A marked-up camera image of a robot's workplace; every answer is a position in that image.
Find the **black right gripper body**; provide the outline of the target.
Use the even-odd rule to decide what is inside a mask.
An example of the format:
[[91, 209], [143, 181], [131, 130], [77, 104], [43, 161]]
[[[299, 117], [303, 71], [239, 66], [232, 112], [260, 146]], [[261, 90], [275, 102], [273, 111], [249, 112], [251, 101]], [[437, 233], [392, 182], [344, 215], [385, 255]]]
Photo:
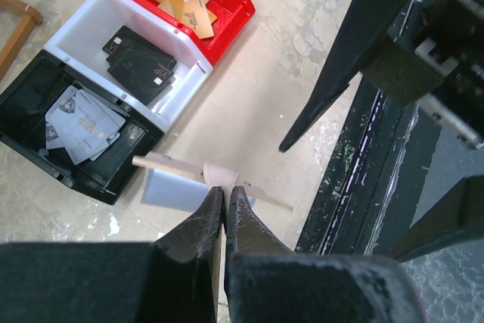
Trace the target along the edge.
[[483, 0], [410, 0], [361, 72], [482, 148]]

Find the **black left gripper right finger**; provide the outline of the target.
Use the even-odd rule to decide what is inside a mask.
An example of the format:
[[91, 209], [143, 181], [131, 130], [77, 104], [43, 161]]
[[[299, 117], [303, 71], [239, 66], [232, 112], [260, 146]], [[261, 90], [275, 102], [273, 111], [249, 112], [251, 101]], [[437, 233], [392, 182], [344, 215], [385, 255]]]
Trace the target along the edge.
[[233, 188], [225, 220], [233, 322], [425, 322], [411, 279], [382, 256], [295, 253]]

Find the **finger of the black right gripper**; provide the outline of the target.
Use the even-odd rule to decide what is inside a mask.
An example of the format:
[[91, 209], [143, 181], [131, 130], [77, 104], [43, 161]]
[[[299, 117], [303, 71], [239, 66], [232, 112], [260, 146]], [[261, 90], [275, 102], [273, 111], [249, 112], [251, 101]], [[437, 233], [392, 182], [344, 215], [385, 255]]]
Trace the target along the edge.
[[352, 0], [313, 91], [280, 143], [288, 151], [349, 87], [407, 0]]
[[483, 176], [461, 179], [393, 245], [399, 262], [483, 239]]

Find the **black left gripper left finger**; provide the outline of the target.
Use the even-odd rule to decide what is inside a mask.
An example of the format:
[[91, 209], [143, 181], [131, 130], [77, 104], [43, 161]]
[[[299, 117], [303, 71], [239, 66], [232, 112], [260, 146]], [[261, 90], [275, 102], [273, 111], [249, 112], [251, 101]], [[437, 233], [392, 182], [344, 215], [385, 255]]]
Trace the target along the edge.
[[1, 246], [3, 322], [214, 322], [224, 195], [154, 242]]

